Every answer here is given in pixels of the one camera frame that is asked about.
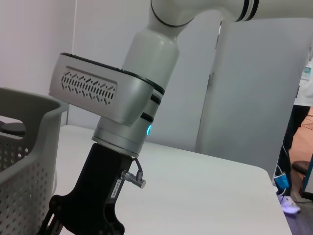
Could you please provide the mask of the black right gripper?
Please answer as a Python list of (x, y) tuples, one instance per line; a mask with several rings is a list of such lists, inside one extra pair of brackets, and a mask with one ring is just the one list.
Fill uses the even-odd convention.
[(37, 235), (59, 235), (61, 225), (75, 235), (122, 235), (115, 204), (132, 157), (93, 144), (73, 190), (54, 195)]

